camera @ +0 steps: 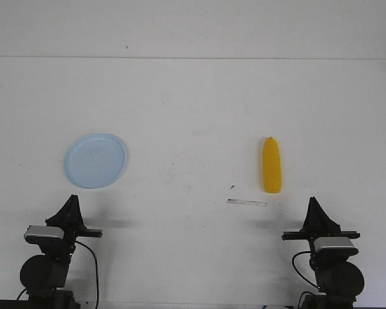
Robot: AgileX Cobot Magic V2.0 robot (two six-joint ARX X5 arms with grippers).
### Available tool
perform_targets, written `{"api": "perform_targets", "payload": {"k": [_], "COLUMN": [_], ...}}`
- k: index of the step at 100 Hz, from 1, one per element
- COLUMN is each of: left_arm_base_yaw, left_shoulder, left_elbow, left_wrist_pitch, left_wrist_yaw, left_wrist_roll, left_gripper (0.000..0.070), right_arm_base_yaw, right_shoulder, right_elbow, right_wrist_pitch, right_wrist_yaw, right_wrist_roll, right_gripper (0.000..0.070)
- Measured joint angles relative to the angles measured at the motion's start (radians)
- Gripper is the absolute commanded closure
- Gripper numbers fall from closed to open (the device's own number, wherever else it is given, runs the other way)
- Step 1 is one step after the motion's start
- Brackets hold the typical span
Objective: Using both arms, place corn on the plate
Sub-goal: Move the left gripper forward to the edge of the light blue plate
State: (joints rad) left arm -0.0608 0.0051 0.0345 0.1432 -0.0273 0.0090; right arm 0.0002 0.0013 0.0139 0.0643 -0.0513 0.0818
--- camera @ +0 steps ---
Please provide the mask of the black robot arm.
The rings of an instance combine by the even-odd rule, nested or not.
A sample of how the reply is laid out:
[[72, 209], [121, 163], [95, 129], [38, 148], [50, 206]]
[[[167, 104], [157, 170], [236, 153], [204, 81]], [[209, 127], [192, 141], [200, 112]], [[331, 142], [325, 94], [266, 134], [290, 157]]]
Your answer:
[[27, 259], [19, 277], [28, 295], [28, 308], [80, 308], [74, 293], [66, 290], [69, 266], [77, 245], [87, 249], [95, 263], [96, 303], [100, 301], [98, 260], [94, 250], [78, 238], [101, 238], [102, 231], [85, 226], [79, 198], [72, 194], [61, 209], [44, 225], [30, 225], [24, 240], [37, 245], [41, 253]]
[[[306, 218], [297, 232], [284, 232], [284, 241], [306, 240], [309, 249], [296, 253], [291, 264], [296, 273], [317, 293], [304, 291], [300, 294], [298, 308], [353, 308], [356, 297], [365, 286], [362, 271], [348, 259], [359, 253], [352, 240], [358, 239], [357, 231], [342, 230], [325, 213], [318, 200], [309, 199]], [[295, 259], [309, 255], [309, 266], [315, 274], [316, 282], [308, 280], [295, 265]]]

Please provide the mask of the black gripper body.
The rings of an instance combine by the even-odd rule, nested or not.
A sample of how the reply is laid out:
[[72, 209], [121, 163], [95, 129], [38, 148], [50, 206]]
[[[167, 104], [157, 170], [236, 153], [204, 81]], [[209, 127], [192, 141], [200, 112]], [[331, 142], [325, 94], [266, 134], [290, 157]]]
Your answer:
[[41, 243], [42, 253], [53, 258], [70, 258], [75, 251], [77, 238], [101, 238], [100, 229], [67, 230], [63, 239], [43, 238]]
[[283, 232], [281, 238], [284, 241], [296, 241], [296, 240], [306, 240], [309, 243], [309, 247], [311, 248], [311, 252], [318, 257], [341, 257], [348, 258], [350, 256], [355, 256], [359, 253], [359, 250], [355, 247], [355, 249], [350, 250], [321, 250], [320, 252], [315, 252], [314, 248], [314, 240], [321, 237], [347, 237], [351, 240], [358, 239], [360, 237], [360, 233], [355, 231], [343, 231], [338, 234], [308, 234], [305, 232]]

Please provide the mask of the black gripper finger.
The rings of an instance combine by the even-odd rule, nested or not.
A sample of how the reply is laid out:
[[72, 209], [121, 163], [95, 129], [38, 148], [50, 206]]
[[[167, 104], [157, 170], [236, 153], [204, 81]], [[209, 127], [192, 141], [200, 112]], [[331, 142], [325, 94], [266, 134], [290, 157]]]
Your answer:
[[317, 199], [312, 196], [309, 198], [306, 218], [302, 226], [304, 232], [312, 232], [318, 229], [317, 223]]
[[340, 232], [340, 225], [330, 219], [317, 201], [318, 226], [321, 232]]
[[86, 230], [87, 227], [84, 225], [82, 218], [79, 199], [77, 195], [73, 195], [73, 225], [76, 230]]
[[75, 195], [72, 194], [55, 215], [45, 220], [46, 225], [59, 228], [66, 228], [72, 225], [74, 217], [72, 216], [71, 207], [73, 206], [74, 199]]

